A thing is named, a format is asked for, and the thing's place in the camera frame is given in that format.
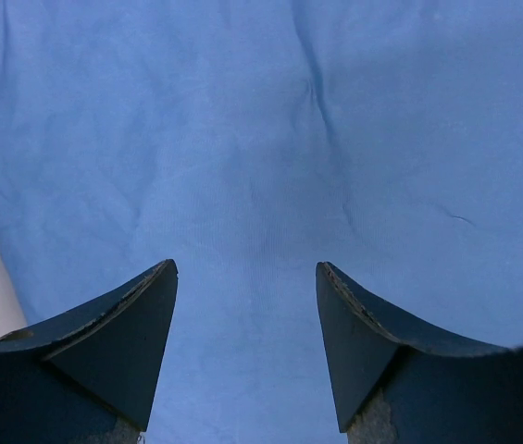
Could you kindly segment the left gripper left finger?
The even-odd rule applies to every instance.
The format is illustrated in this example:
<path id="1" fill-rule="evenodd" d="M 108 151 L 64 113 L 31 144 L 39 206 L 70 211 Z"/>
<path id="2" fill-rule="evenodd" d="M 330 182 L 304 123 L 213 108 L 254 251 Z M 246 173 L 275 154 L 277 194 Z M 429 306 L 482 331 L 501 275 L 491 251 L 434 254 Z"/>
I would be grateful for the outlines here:
<path id="1" fill-rule="evenodd" d="M 0 443 L 137 443 L 148 427 L 178 287 L 165 260 L 0 338 Z"/>

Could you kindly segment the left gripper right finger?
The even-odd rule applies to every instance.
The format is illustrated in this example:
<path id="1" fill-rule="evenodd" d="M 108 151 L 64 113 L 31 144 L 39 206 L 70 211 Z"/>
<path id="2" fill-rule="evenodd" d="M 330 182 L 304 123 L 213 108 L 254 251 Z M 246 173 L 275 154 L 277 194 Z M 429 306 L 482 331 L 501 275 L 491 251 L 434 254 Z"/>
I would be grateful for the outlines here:
<path id="1" fill-rule="evenodd" d="M 338 427 L 352 443 L 523 443 L 523 346 L 436 327 L 316 268 Z"/>

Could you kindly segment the blue surgical drape cloth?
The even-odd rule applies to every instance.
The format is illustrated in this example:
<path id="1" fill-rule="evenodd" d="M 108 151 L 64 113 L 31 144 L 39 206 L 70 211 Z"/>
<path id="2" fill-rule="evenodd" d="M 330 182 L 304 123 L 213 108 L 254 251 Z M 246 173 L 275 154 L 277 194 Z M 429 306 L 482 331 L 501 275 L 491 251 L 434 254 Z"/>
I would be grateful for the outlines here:
<path id="1" fill-rule="evenodd" d="M 151 443 L 339 443 L 334 263 L 523 344 L 523 1 L 0 1 L 0 251 L 31 322 L 171 258 Z"/>

